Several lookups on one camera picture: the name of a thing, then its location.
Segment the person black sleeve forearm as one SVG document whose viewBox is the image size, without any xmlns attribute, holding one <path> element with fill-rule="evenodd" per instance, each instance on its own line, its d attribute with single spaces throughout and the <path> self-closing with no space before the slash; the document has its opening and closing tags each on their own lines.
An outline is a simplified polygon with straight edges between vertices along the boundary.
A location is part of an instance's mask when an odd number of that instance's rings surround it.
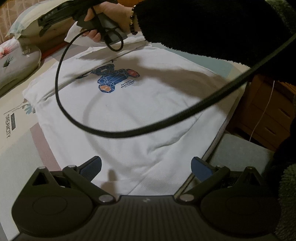
<svg viewBox="0 0 296 241">
<path fill-rule="evenodd" d="M 141 1 L 151 43 L 253 67 L 295 34 L 295 1 Z"/>
</svg>

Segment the person right hand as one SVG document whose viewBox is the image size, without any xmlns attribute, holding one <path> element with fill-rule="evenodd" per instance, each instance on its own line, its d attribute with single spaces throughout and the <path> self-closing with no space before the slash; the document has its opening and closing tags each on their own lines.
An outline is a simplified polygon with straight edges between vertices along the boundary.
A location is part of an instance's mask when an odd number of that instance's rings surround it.
<svg viewBox="0 0 296 241">
<path fill-rule="evenodd" d="M 111 20 L 115 21 L 121 30 L 126 34 L 142 31 L 139 27 L 137 16 L 135 15 L 135 11 L 132 10 L 132 7 L 123 6 L 122 4 L 103 2 L 89 8 L 84 21 L 90 21 L 100 13 L 105 14 Z"/>
</svg>

